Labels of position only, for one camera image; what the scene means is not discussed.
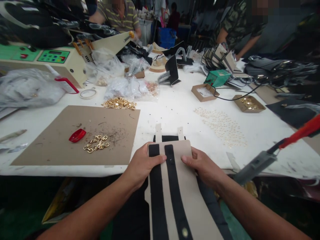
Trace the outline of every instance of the workbench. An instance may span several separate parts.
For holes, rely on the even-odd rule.
[[[145,79],[155,79],[160,73],[146,71],[145,75]],[[137,109],[141,112],[131,156],[144,143],[153,140],[155,125],[159,123],[162,124],[163,135],[177,136],[177,129],[183,127],[183,133],[193,147],[206,152],[220,168],[231,170],[243,168],[262,150],[269,149],[275,142],[294,133],[290,126],[269,109],[260,113],[244,113],[232,101],[216,99],[200,102],[191,89],[194,85],[202,84],[205,78],[203,74],[186,74],[179,69],[179,79],[182,82],[173,87],[161,86],[158,102],[137,102]],[[2,119],[1,137],[20,129],[27,129],[26,133],[12,139],[6,145],[14,148],[19,144],[30,144],[66,106],[101,106],[106,88],[93,84],[88,84],[86,88],[93,87],[98,94],[90,100],[81,99],[79,94],[65,94],[55,105],[19,110]],[[249,86],[243,88],[246,92],[251,90]],[[217,91],[220,97],[226,99],[232,99],[236,94],[245,94],[233,89]],[[251,95],[265,105],[257,94]],[[241,144],[237,144],[238,135],[223,139],[223,133],[217,134],[219,124],[222,125],[222,129],[224,127],[221,119],[217,125],[213,125],[212,119],[199,114],[201,111],[210,111],[229,119],[237,131],[241,132]],[[231,138],[233,144],[226,142]],[[0,175],[104,177],[122,173],[126,169],[126,166],[11,166],[12,161],[22,151],[0,154]],[[320,156],[304,140],[299,140],[281,150],[278,161],[268,167],[265,173],[305,179],[320,178]]]

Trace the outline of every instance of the red object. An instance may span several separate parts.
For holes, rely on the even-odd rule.
[[[77,94],[79,93],[79,90],[72,84],[72,82],[70,82],[70,80],[68,78],[55,78],[54,80],[56,80],[57,82],[59,82],[62,86],[62,88],[70,93],[70,94]]]
[[[169,17],[167,28],[172,28],[178,33],[179,22],[180,22],[180,13],[175,11]]]
[[[84,137],[84,135],[86,135],[86,131],[83,130],[82,128],[80,128],[79,130],[75,131],[71,137],[69,138],[70,142],[76,143],[78,142],[81,138]]]
[[[285,138],[284,143],[281,144],[279,148],[280,149],[285,148],[291,143],[295,143],[299,139],[309,136],[311,133],[317,131],[318,129],[320,129],[320,114],[312,118],[302,128],[300,128],[297,132],[295,132],[291,137]]]

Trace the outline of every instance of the digital display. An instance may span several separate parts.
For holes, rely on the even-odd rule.
[[[49,54],[61,54],[61,52],[56,52],[56,51],[50,51]]]

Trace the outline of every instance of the tape roll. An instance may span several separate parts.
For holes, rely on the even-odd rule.
[[[97,91],[94,89],[87,89],[80,93],[80,98],[82,99],[92,99],[97,94]]]

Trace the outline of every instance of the cardboard box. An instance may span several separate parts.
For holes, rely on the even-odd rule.
[[[237,99],[239,97],[241,97],[242,95],[235,95],[233,97],[233,99]],[[247,100],[250,99],[251,102],[257,106],[257,108],[253,108],[252,105],[248,104],[245,105],[242,100]],[[265,110],[265,106],[263,106],[257,99],[255,99],[252,96],[245,96],[244,98],[238,99],[234,101],[238,107],[241,109],[242,112],[249,112],[249,113],[258,113],[258,112],[262,112],[263,110]]]
[[[126,73],[129,72],[129,68],[125,68],[124,71],[125,71]],[[144,78],[146,75],[144,74],[144,70],[143,70],[143,71],[137,73],[137,74],[134,75],[134,76],[135,76],[137,79],[139,79],[139,78]]]
[[[208,96],[208,97],[204,97],[201,93],[198,92],[198,88],[206,88],[207,90],[209,90],[209,92],[212,93],[212,96]],[[200,102],[206,102],[206,101],[210,101],[210,100],[214,100],[216,99],[220,94],[215,91],[215,89],[213,87],[211,87],[209,84],[201,84],[201,85],[196,85],[192,87],[191,92],[193,92],[193,94],[199,99]]]
[[[204,83],[208,83],[213,87],[220,87],[226,83],[231,74],[225,70],[216,70],[209,72]]]

